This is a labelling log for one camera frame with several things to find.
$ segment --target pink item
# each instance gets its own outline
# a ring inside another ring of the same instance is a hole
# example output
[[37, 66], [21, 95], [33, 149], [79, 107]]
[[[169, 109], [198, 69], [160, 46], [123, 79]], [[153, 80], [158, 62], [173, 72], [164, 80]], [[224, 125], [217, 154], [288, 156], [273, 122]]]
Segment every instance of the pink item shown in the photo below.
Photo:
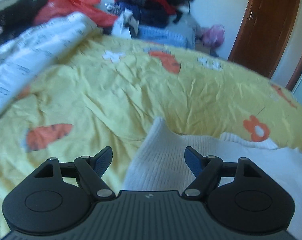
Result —
[[203, 28], [202, 31], [203, 46], [215, 49], [223, 44], [225, 39], [223, 25], [213, 25], [211, 28]]

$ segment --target white flower pattern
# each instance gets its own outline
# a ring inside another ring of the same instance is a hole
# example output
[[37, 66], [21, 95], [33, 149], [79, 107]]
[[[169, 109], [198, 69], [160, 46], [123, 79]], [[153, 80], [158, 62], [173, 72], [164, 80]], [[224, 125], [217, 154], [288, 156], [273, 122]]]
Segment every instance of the white flower pattern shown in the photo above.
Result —
[[206, 57], [198, 58], [198, 62], [201, 62], [205, 68], [213, 69], [216, 71], [222, 71], [221, 63], [217, 60], [212, 60]]
[[112, 63], [119, 63], [120, 62], [120, 57], [125, 57], [124, 52], [119, 52], [119, 53], [114, 53], [110, 50], [106, 50], [105, 54], [103, 55], [104, 60], [110, 59]]

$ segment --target white knit blanket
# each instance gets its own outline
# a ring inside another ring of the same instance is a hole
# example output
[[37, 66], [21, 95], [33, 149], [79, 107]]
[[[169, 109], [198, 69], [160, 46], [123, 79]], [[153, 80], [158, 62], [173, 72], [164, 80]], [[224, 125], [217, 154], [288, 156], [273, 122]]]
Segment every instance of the white knit blanket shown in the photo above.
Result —
[[[177, 135], [162, 118], [156, 118], [142, 146], [127, 171], [123, 190], [178, 190], [180, 193], [195, 179], [184, 162], [184, 150], [192, 146], [203, 156], [215, 155], [225, 162], [247, 157], [274, 179], [294, 199], [295, 213], [288, 231], [302, 240], [302, 154], [297, 150], [278, 149], [268, 139], [248, 142], [223, 133], [211, 136]], [[233, 178], [221, 179], [221, 184]]]

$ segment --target yellow bedsheet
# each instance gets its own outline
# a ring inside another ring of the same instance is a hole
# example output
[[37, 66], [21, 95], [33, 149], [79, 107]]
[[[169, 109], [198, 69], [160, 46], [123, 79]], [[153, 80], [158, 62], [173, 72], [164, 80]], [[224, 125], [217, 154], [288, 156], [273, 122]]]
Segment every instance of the yellow bedsheet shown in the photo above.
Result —
[[[203, 57], [209, 56], [96, 34], [38, 76], [30, 94], [0, 117], [0, 236], [8, 232], [3, 199], [50, 156], [70, 162], [111, 146], [103, 179], [119, 191], [157, 116], [178, 134], [227, 131], [302, 150], [302, 107], [288, 91], [230, 62], [221, 61], [222, 71], [208, 69]], [[30, 131], [54, 124], [73, 126], [54, 142], [30, 146]]]

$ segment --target wooden door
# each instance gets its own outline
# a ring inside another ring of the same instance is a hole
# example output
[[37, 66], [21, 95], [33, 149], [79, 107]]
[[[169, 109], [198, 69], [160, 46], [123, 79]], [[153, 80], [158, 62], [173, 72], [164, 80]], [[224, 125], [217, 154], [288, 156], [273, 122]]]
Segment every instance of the wooden door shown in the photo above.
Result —
[[271, 77], [289, 40], [300, 0], [249, 0], [229, 60]]

